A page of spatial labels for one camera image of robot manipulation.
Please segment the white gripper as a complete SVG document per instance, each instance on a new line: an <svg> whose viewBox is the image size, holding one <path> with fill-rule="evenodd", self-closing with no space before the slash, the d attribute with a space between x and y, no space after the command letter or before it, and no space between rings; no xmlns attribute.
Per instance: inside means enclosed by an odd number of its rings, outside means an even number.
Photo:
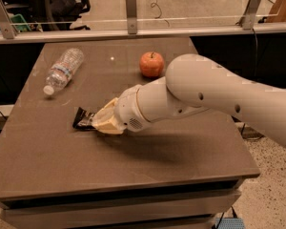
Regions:
<svg viewBox="0 0 286 229"><path fill-rule="evenodd" d="M92 126L100 133L121 135L125 130L140 132L151 126L139 110L137 94L141 85L124 91L109 101L92 119Z"/></svg>

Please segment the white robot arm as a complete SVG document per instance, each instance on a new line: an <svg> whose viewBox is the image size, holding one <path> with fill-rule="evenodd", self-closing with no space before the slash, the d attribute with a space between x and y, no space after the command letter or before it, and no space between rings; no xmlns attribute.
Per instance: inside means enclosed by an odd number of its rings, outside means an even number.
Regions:
<svg viewBox="0 0 286 229"><path fill-rule="evenodd" d="M163 77L124 91L92 118L92 126L120 135L209 110L231 115L286 148L286 90L245 79L198 54L180 55Z"/></svg>

